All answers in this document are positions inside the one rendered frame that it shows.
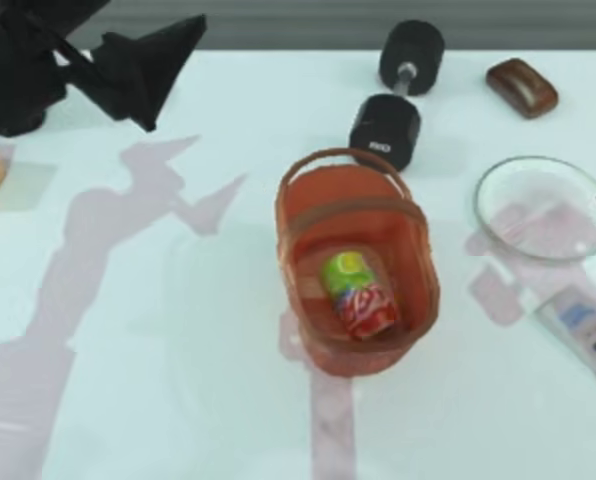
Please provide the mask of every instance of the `transparent dish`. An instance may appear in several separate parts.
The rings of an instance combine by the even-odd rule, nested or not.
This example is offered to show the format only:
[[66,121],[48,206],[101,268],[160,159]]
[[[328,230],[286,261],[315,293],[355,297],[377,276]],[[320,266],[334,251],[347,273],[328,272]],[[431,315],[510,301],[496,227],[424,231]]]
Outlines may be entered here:
[[485,172],[473,201],[483,231],[517,254],[558,263],[596,254],[596,179],[575,165],[509,158]]

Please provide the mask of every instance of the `basket handle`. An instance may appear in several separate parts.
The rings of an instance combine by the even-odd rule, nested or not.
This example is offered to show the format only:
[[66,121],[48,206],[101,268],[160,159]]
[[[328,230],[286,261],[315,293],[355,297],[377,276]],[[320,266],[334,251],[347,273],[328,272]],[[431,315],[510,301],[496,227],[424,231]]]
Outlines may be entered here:
[[398,191],[402,198],[411,200],[411,194],[409,193],[409,189],[405,185],[405,182],[402,181],[402,178],[400,178],[400,175],[398,174],[396,169],[392,167],[389,162],[383,160],[378,155],[366,152],[364,150],[358,150],[356,148],[329,148],[326,150],[318,150],[317,152],[312,153],[311,155],[303,158],[302,160],[298,160],[291,166],[291,168],[287,171],[287,173],[285,173],[285,175],[280,180],[280,187],[278,188],[278,199],[280,200],[280,202],[283,202],[285,192],[289,186],[289,183],[300,171],[300,169],[322,158],[339,157],[343,155],[351,155],[353,157],[360,158],[377,168],[383,169],[386,172],[387,176],[398,187]]
[[402,212],[422,227],[427,226],[427,220],[422,210],[413,202],[403,201],[393,197],[360,197],[339,200],[319,207],[314,207],[297,215],[287,229],[282,233],[278,243],[279,260],[284,264],[300,235],[312,226],[343,213],[358,210],[392,210]]

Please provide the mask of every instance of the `brown basket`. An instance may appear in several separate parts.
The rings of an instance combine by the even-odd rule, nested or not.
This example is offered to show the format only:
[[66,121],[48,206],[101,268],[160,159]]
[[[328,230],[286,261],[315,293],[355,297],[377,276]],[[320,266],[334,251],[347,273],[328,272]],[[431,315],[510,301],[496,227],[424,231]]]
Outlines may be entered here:
[[[352,164],[296,176],[309,163],[340,155],[360,158],[387,175]],[[384,370],[435,322],[440,288],[427,221],[396,170],[380,157],[336,148],[295,163],[278,189],[276,230],[278,258],[302,341],[325,372],[352,377]],[[367,341],[349,336],[320,284],[324,261],[350,249],[363,253],[398,307],[396,326]]]

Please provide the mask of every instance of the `white tabletop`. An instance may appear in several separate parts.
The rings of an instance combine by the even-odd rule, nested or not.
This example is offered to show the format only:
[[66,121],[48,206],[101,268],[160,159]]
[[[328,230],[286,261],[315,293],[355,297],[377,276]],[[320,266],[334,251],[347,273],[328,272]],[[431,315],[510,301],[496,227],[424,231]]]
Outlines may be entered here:
[[[488,90],[512,56],[555,84],[557,110],[525,121]],[[273,200],[292,162],[346,145],[385,91],[377,61],[198,52],[152,135],[70,91],[42,131],[0,139],[0,480],[596,479],[596,378],[531,316],[485,315],[470,284],[487,268],[519,280],[467,248],[474,184],[499,160],[596,177],[596,53],[446,54],[413,100],[404,173],[430,222],[438,322],[376,376],[302,362]],[[596,259],[571,272],[596,285]],[[523,280],[527,311],[536,282],[567,275]]]

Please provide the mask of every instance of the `gray floor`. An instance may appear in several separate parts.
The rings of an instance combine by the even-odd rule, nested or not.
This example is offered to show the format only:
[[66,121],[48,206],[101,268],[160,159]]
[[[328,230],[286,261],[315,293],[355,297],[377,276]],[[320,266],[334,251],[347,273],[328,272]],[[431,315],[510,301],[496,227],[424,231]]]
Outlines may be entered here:
[[205,13],[204,49],[373,49],[399,20],[437,24],[454,49],[596,49],[596,0],[113,0],[72,40],[137,36]]

